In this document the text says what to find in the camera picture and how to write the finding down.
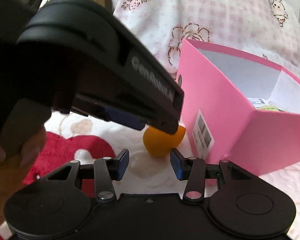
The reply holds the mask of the person's left hand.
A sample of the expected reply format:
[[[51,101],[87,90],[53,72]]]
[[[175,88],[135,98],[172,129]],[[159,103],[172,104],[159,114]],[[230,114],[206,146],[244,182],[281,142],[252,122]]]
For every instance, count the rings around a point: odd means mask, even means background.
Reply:
[[[23,144],[19,153],[13,158],[7,159],[6,153],[0,147],[0,225],[5,221],[6,201],[23,187],[23,180],[44,148],[45,142],[46,130],[41,128]]]

